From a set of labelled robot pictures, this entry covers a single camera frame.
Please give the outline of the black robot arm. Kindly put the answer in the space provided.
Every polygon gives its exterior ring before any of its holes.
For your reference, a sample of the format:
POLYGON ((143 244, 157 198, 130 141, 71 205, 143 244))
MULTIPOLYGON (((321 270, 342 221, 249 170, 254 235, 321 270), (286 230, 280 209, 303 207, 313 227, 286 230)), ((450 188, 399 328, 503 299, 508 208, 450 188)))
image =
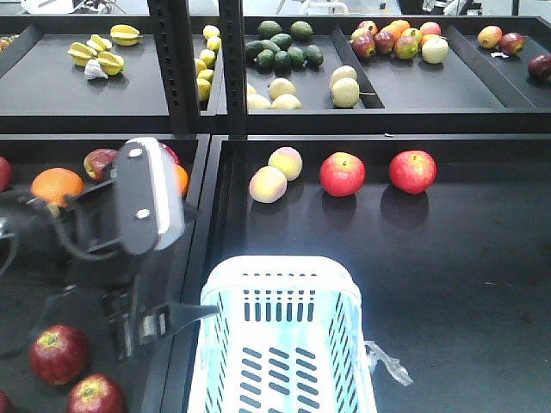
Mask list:
POLYGON ((76 214, 84 209, 76 202, 87 195, 83 179, 75 172, 50 168, 40 172, 31 184, 30 194, 15 194, 1 199, 1 276, 26 286, 60 286, 62 291, 48 296, 35 325, 22 341, 1 353, 2 358, 17 356, 37 339, 46 327, 51 307, 75 286, 116 289, 124 280, 102 281, 96 275, 68 274, 68 263, 110 262, 124 256, 120 240, 97 243, 82 250, 73 243, 76 227, 66 228, 61 217, 65 208, 76 214))

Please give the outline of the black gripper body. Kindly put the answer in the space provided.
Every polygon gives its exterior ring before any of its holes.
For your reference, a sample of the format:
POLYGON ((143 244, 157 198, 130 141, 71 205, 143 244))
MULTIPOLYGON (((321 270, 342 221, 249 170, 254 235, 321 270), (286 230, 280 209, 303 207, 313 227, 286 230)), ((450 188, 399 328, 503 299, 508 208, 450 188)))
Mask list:
POLYGON ((127 251, 115 211, 115 184, 103 182, 74 207, 71 283, 101 294, 118 359, 150 357, 169 346, 169 305, 179 300, 197 215, 183 202, 183 233, 161 250, 127 251))

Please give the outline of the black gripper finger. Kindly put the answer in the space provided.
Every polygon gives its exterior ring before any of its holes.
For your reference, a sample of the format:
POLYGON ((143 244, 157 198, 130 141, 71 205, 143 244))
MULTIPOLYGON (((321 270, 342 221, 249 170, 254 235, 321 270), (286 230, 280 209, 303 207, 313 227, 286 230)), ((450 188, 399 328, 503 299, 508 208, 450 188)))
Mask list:
POLYGON ((146 310, 139 319, 139 343, 149 344, 171 337, 187 326, 219 313, 217 305, 168 302, 146 310))

